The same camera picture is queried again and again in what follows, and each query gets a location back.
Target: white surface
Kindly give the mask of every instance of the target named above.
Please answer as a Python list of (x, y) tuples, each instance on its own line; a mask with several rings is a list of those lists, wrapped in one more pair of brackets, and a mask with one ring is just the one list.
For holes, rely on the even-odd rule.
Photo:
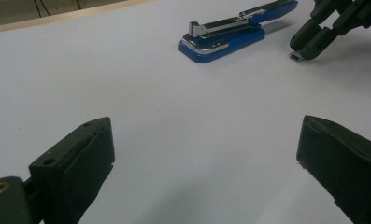
[(117, 161), (82, 224), (350, 223), (295, 153), (306, 114), (371, 140), (371, 28), (295, 63), (303, 1), (215, 62), (177, 50), (189, 21), (263, 3), (158, 0), (0, 33), (0, 177), (110, 116)]

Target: white table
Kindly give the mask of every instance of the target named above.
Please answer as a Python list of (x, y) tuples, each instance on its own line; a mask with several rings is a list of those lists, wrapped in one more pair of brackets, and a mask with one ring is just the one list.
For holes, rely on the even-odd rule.
[(266, 39), (208, 64), (177, 47), (189, 21), (265, 1), (157, 0), (0, 33), (0, 177), (110, 116), (114, 169), (80, 223), (350, 223), (295, 159), (304, 115), (371, 140), (371, 28), (289, 59), (313, 1)]

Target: blue stapler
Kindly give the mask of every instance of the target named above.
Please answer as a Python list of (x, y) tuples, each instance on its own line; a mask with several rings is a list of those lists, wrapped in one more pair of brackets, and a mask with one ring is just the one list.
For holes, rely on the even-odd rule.
[(192, 21), (189, 33), (182, 37), (178, 49), (196, 63), (209, 63), (264, 39), (260, 23), (286, 15), (297, 4), (296, 0), (278, 0), (242, 11), (238, 17), (203, 25)]

